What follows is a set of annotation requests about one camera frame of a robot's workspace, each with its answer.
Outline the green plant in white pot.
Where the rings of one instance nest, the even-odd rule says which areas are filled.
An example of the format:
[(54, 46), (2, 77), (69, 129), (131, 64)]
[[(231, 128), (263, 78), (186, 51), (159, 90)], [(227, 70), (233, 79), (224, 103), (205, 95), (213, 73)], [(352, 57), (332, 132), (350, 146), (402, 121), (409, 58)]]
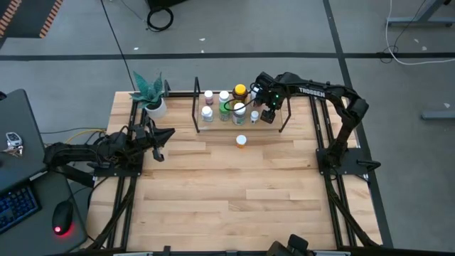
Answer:
[(138, 103), (138, 107), (145, 109), (151, 119), (163, 117), (167, 106), (164, 101), (166, 88), (161, 74), (153, 82), (148, 82), (136, 72), (133, 74), (138, 87), (137, 92), (130, 93), (133, 101)]

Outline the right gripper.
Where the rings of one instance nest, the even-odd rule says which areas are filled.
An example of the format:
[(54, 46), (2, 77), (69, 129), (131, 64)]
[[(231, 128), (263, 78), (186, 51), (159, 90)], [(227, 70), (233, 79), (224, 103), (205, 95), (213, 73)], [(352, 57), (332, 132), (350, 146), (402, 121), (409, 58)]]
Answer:
[[(261, 72), (255, 80), (255, 103), (265, 104), (267, 107), (281, 107), (287, 97), (286, 87), (278, 83), (271, 75)], [(273, 123), (276, 114), (274, 110), (262, 110), (261, 120)]]

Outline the dark grey side desk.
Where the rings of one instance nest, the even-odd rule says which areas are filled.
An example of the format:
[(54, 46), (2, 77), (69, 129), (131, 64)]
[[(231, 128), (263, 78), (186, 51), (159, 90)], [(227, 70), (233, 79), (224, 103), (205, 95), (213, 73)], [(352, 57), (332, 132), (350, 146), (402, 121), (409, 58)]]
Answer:
[(87, 239), (85, 221), (74, 200), (73, 219), (69, 231), (56, 235), (52, 229), (55, 207), (72, 194), (67, 179), (46, 173), (31, 182), (41, 209), (18, 225), (0, 234), (0, 256), (43, 256), (69, 252)]

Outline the metal keys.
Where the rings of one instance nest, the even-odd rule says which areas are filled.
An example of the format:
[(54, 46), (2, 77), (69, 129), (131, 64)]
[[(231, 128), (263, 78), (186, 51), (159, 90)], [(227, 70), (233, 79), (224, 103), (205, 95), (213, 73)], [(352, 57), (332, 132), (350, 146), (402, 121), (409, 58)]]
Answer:
[(15, 157), (23, 156), (23, 146), (8, 146), (5, 150), (2, 151), (5, 154), (9, 154)]

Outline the clear bottle with white cap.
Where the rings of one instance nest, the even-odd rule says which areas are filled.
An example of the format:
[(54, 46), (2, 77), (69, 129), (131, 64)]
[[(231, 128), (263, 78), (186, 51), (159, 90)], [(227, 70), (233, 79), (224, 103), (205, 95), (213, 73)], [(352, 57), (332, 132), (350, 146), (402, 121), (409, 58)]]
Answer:
[(245, 123), (246, 106), (244, 103), (238, 102), (234, 105), (232, 121), (235, 125), (243, 125)]

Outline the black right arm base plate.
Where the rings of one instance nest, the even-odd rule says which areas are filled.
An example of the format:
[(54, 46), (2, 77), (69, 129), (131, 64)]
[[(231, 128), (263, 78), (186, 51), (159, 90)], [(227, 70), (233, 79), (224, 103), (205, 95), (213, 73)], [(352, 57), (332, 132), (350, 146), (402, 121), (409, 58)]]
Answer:
[(318, 168), (322, 175), (359, 175), (369, 174), (381, 166), (378, 161), (363, 158), (362, 149), (350, 148), (344, 154), (339, 167), (329, 166), (325, 161), (326, 149), (317, 149), (316, 158)]

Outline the backlit keyboard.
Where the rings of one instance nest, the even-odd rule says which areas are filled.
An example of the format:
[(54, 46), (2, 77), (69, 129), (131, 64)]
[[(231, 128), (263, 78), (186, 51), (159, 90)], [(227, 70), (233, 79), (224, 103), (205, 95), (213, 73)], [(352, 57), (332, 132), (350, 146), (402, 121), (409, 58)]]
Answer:
[(0, 234), (37, 213), (41, 204), (30, 181), (0, 193)]

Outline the black aluminium table frame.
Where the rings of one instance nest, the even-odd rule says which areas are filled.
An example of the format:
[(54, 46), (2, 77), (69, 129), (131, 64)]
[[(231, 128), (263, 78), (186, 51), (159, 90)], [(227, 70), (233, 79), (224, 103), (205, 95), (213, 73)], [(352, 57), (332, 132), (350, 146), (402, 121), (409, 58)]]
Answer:
[[(333, 106), (294, 97), (291, 117), (278, 131), (197, 132), (192, 92), (172, 92), (157, 127), (176, 132), (164, 161), (144, 154), (141, 176), (110, 177), (92, 195), (87, 230), (100, 235), (113, 208), (123, 207), (104, 245), (90, 256), (151, 251), (257, 252), (291, 234), (320, 250), (363, 249), (381, 243), (368, 187), (322, 175), (317, 149), (340, 126)], [(236, 137), (245, 135), (243, 148)]]

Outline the wooden shelf with black frame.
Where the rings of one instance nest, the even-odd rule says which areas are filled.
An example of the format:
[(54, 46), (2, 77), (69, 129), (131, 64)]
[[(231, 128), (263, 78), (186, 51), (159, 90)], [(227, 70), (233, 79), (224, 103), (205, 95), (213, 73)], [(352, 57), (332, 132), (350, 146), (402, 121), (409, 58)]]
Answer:
[[(254, 107), (253, 103), (250, 103), (246, 106), (246, 115), (245, 123), (243, 125), (235, 125), (232, 121), (232, 112), (230, 112), (230, 119), (227, 122), (222, 122), (220, 120), (219, 113), (219, 91), (213, 93), (213, 104), (210, 107), (213, 110), (213, 121), (204, 122), (201, 118), (201, 110), (204, 106), (207, 106), (205, 103), (205, 98), (203, 95), (204, 91), (200, 89), (200, 83), (198, 77), (195, 77), (193, 92), (192, 95), (192, 108), (191, 108), (191, 117), (197, 132), (205, 131), (278, 131), (282, 132), (291, 117), (291, 106), (290, 101), (285, 99), (285, 106), (280, 110), (275, 110), (275, 118), (273, 123), (268, 124), (260, 119), (262, 110), (268, 111), (269, 108), (266, 105), (261, 105), (259, 107)], [(259, 112), (259, 119), (255, 124), (250, 121), (251, 111), (256, 110)]]

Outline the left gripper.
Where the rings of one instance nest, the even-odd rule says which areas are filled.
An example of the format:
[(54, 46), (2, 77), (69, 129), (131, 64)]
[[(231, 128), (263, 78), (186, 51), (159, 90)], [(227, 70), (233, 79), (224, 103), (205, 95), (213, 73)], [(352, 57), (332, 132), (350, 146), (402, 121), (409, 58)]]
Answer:
[(156, 128), (155, 122), (152, 119), (147, 119), (145, 124), (135, 124), (133, 131), (136, 134), (134, 140), (142, 151), (152, 149), (154, 160), (164, 161), (161, 148), (175, 133), (174, 128)]

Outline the black bulky object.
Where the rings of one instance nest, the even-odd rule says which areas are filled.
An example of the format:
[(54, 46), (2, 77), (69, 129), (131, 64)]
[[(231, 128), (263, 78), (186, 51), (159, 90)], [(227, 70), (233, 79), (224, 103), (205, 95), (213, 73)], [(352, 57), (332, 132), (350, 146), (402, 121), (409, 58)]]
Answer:
[(283, 245), (277, 240), (274, 241), (266, 252), (266, 256), (315, 256), (308, 247), (309, 242), (307, 240), (291, 234), (287, 245)]

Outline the black computer mouse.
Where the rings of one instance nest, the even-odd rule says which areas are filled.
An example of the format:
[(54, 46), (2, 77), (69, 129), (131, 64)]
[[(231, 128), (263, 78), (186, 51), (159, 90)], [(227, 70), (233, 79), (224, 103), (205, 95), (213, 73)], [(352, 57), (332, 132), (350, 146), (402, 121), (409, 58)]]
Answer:
[(73, 223), (73, 204), (61, 201), (54, 209), (51, 219), (52, 230), (56, 235), (64, 235)]

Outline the amber bottle with yellow cap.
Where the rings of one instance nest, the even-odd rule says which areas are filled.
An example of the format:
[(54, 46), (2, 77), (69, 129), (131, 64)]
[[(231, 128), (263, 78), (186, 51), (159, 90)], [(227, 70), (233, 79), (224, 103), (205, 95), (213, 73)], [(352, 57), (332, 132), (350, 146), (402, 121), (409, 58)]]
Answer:
[(232, 91), (232, 97), (233, 105), (236, 105), (237, 103), (245, 104), (248, 97), (248, 90), (246, 86), (243, 84), (237, 84)]

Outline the grey desk leg frame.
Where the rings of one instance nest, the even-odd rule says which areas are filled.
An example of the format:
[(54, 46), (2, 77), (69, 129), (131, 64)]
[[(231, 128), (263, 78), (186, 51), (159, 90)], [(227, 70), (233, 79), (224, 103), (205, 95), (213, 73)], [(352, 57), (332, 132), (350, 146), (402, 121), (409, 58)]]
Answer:
[(413, 17), (391, 17), (392, 0), (390, 10), (386, 18), (386, 26), (399, 25), (443, 25), (451, 27), (455, 24), (455, 18), (433, 18), (433, 15), (442, 6), (447, 6), (455, 0), (424, 0)]

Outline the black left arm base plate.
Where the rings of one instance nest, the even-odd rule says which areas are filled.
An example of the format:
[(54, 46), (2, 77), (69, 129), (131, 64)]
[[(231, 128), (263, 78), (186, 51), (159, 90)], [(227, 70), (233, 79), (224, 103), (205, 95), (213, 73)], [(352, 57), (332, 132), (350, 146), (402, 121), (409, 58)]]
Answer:
[(137, 177), (141, 176), (141, 166), (130, 166), (130, 167), (96, 167), (94, 168), (93, 175), (96, 177)]

